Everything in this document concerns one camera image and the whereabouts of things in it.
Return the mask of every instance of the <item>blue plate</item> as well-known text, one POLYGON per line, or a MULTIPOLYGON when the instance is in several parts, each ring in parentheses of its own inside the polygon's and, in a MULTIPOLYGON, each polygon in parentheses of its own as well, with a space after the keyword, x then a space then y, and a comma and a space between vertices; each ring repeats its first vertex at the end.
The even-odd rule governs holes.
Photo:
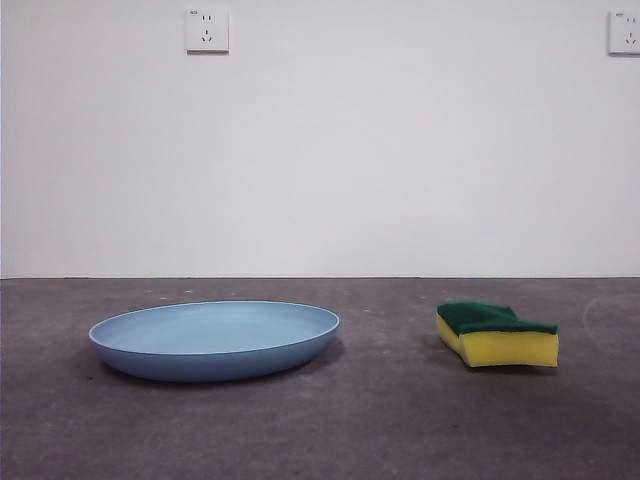
POLYGON ((256 377, 311 360, 340 319, 283 302, 203 302, 111 317, 89 339, 113 368, 136 377, 209 382, 256 377))

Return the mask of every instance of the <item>electrical socket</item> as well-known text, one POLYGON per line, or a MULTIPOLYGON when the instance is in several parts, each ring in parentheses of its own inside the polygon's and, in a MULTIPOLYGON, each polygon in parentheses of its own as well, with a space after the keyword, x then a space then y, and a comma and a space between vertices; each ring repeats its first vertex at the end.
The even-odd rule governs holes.
POLYGON ((187 53, 229 51, 229 11, 224 7, 191 9, 184 19, 187 53))
POLYGON ((609 13, 609 53, 640 55, 640 11, 609 13))

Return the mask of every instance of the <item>gray floor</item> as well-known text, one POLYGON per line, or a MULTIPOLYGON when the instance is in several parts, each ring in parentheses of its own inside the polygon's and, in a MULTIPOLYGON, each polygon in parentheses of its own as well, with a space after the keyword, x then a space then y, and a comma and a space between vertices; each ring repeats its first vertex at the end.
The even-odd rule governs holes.
POLYGON ((9 280, 3 478, 637 479, 640 279, 9 280), (175 385, 102 365, 108 316, 222 299, 342 318, 320 357, 262 379, 175 385), (468 369, 435 306, 511 304, 560 325, 560 367, 468 369))

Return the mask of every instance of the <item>yellow sponge layer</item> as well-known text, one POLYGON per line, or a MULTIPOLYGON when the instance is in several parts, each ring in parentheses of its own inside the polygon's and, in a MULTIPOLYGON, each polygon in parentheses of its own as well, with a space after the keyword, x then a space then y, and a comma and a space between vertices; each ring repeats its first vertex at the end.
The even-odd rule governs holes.
POLYGON ((558 334, 543 332, 470 332, 460 336, 436 314, 440 337, 470 367, 489 365, 558 366, 558 334))

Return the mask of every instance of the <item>sponge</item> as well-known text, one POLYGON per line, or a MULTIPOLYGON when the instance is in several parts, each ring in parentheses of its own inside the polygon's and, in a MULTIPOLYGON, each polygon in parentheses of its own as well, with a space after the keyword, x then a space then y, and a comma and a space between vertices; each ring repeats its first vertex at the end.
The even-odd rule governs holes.
POLYGON ((478 302, 438 305, 440 337, 470 367, 558 366, 558 327, 518 318, 511 307, 478 302))

